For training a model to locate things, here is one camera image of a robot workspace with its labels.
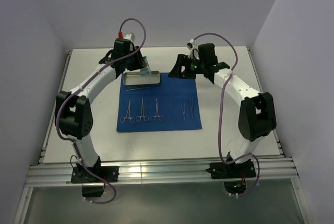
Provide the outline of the steel fine pointed tweezers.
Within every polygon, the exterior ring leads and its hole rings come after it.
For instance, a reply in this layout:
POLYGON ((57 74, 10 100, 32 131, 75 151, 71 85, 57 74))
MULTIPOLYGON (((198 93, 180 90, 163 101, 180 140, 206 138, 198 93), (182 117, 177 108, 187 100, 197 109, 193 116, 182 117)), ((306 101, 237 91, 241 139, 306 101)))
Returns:
POLYGON ((194 120, 194 98, 189 99, 189 106, 190 106, 192 120, 194 120))

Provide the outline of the blue surgical drape cloth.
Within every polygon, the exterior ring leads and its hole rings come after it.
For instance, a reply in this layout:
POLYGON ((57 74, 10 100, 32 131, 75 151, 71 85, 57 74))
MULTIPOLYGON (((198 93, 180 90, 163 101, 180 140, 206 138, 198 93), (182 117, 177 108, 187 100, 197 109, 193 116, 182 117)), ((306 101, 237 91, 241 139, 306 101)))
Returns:
POLYGON ((116 131, 119 133, 160 132, 160 131, 190 131, 202 129, 196 82, 193 79, 169 78, 168 73, 160 73, 160 84, 149 89, 125 91, 122 83, 118 104, 118 119, 116 131), (145 103, 145 115, 149 121, 120 123, 120 118, 126 115, 128 102, 131 99, 131 116, 136 119, 141 111, 141 99, 145 103), (194 120, 192 120, 189 99, 194 98, 194 120), (155 114, 156 99, 159 113, 164 116, 163 121, 150 120, 155 114), (183 119, 181 103, 186 106, 186 120, 183 119))

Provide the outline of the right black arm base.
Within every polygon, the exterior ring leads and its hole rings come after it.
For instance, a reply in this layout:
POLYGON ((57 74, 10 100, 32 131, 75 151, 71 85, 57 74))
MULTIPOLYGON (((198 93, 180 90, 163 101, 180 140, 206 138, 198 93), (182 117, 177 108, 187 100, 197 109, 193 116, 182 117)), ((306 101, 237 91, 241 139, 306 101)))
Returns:
POLYGON ((243 163, 212 162, 205 171, 212 179, 246 179, 255 178, 257 175, 254 163, 250 158, 243 163))

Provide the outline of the steel surgical scissors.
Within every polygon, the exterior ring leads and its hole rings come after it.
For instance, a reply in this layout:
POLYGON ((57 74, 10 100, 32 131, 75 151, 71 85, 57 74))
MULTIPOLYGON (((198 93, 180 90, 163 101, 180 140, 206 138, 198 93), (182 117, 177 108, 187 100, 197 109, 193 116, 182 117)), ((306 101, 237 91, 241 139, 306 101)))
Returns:
POLYGON ((156 104, 155 104, 155 114, 153 116, 151 116, 150 120, 152 122, 158 120, 158 121, 163 121, 164 116, 160 115, 159 113, 159 104, 158 104, 158 100, 156 99, 156 104))

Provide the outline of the green white gauze packet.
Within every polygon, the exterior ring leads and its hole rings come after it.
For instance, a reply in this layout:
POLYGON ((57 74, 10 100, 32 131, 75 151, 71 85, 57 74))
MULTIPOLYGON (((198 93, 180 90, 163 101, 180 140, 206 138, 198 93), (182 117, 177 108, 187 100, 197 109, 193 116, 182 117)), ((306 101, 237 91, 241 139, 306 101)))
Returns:
POLYGON ((141 62, 144 65, 143 68, 140 69, 141 77, 150 76, 151 75, 151 69, 150 69, 147 57, 146 56, 142 57, 141 62))

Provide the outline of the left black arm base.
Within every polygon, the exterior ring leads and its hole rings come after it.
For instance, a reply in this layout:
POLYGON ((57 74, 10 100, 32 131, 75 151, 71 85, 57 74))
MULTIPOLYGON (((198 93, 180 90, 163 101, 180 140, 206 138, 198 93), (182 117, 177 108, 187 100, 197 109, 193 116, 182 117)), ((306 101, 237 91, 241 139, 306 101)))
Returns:
MULTIPOLYGON (((92 172, 110 183, 117 182, 118 166, 102 166, 93 169, 92 172)), ((80 164, 73 168, 70 182, 72 184, 102 183, 101 180, 88 173, 80 164)), ((105 186, 106 183, 104 182, 102 186, 82 186, 81 192, 83 197, 98 198, 102 196, 105 186)))

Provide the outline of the steel needle holder forceps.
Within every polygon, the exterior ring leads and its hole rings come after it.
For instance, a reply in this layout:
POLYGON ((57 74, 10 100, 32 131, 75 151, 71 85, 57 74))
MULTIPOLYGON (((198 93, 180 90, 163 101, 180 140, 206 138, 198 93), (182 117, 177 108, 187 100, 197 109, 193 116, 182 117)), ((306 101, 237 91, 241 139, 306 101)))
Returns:
POLYGON ((126 115, 124 117, 120 118, 120 123, 125 123, 126 121, 129 121, 131 123, 135 122, 135 118, 131 116, 131 102, 132 102, 132 100, 130 99, 129 102, 128 102, 126 115))

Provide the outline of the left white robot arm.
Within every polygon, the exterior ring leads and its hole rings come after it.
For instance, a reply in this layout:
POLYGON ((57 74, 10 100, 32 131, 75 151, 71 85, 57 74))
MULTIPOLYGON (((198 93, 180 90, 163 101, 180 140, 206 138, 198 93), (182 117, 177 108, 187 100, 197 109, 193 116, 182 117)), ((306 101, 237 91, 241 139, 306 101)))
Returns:
POLYGON ((78 158, 76 174, 90 181, 102 177, 101 159, 90 136, 94 99, 125 70, 138 70, 145 66, 140 49, 134 44, 134 35, 120 34, 94 73, 71 91, 57 94, 55 126, 59 137, 72 143, 78 158))

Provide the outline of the metal instrument tray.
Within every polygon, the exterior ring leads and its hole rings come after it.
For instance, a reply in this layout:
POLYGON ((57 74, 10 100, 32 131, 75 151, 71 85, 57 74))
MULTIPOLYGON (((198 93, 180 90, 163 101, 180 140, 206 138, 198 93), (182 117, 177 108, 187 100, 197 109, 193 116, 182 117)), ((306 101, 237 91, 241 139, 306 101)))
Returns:
POLYGON ((126 72, 122 77, 125 87, 144 87, 159 85, 161 78, 159 71, 152 71, 150 75, 142 76, 140 72, 126 72))

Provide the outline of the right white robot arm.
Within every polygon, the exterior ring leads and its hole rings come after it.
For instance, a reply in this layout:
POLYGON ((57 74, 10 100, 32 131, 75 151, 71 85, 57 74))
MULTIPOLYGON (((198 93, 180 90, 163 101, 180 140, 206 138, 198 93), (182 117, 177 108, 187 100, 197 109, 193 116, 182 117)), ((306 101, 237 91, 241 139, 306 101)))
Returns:
POLYGON ((259 142, 277 126, 273 96, 252 88, 234 73, 234 68, 219 62, 215 45, 197 45, 194 40, 187 44, 189 54, 179 54, 168 76, 170 78, 195 79, 203 75, 219 86, 221 98, 227 93, 239 106, 239 137, 226 158, 225 164, 242 164, 253 157, 259 142))

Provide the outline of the steel hemostat forceps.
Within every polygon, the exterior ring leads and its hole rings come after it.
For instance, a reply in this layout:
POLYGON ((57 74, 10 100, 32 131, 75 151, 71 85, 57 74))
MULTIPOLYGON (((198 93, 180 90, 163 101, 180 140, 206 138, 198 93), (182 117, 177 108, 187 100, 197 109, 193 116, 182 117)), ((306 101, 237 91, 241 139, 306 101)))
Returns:
POLYGON ((145 103, 144 103, 144 99, 141 99, 141 111, 140 111, 140 115, 136 117, 135 119, 136 122, 140 122, 140 121, 144 121, 147 122, 149 121, 149 116, 145 115, 145 103))

